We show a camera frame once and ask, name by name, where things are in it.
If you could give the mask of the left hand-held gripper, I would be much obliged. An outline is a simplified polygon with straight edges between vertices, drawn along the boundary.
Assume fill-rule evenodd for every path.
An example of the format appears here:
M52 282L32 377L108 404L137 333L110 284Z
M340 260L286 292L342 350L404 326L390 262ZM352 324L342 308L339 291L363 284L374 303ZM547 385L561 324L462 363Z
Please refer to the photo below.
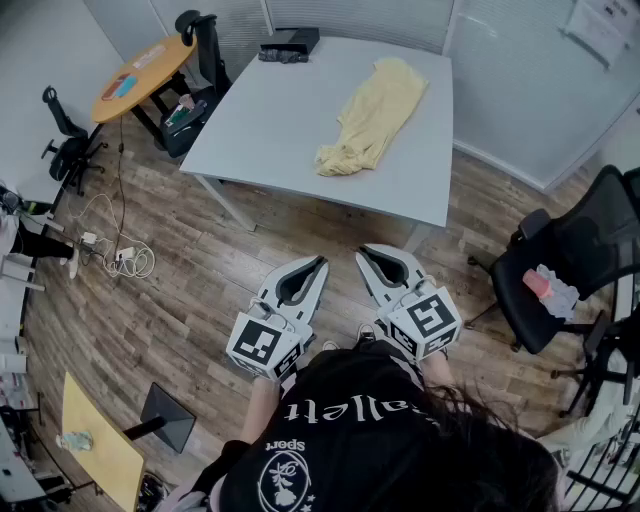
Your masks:
M296 371L315 334L308 323L319 307L329 272L329 262L320 255L307 256L271 271L259 297L253 297L247 312L240 312L227 343L227 355L241 369L271 381L282 381ZM298 319L277 312L267 302L301 301Z

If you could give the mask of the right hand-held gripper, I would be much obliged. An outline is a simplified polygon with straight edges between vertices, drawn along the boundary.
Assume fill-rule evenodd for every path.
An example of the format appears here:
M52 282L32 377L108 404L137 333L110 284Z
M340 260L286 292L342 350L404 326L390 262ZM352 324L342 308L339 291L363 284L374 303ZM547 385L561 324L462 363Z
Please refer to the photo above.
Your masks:
M381 306L377 315L385 337L407 358L420 362L457 341L461 317L449 292L427 279L419 281L426 271L412 253L371 243L366 251L356 252L356 263L369 294ZM392 300L401 286L415 284Z

